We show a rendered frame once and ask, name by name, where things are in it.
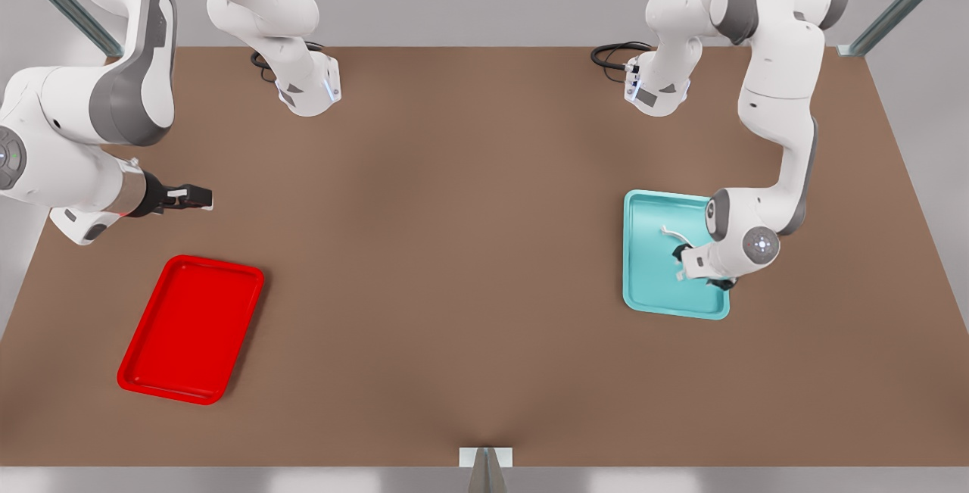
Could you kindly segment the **white drainage pipe clamp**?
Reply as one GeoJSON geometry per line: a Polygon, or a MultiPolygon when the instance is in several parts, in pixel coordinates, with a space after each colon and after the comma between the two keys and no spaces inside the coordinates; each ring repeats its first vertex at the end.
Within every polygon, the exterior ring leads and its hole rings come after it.
{"type": "Polygon", "coordinates": [[[679,232],[669,230],[667,227],[665,227],[665,225],[661,225],[661,234],[675,238],[676,240],[681,242],[681,244],[674,251],[674,258],[676,259],[677,262],[682,262],[681,260],[682,251],[684,251],[684,249],[686,248],[693,247],[689,239],[684,235],[680,234],[679,232]]]}

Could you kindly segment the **teal rectangular tray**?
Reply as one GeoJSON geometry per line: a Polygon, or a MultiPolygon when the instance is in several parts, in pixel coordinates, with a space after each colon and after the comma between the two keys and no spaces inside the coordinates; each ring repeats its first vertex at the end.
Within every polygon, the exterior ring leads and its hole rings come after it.
{"type": "Polygon", "coordinates": [[[622,296],[633,310],[704,320],[722,320],[729,293],[705,279],[679,279],[672,252],[681,242],[661,234],[661,225],[699,247],[711,242],[705,225],[706,196],[631,190],[624,198],[622,296]]]}

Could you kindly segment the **red rectangular tray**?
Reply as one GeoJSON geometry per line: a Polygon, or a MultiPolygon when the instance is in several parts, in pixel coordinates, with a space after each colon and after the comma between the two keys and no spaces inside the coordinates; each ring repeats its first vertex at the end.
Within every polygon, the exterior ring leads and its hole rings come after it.
{"type": "Polygon", "coordinates": [[[225,394],[264,287],[248,265],[166,262],[117,371],[124,390],[190,404],[225,394]]]}

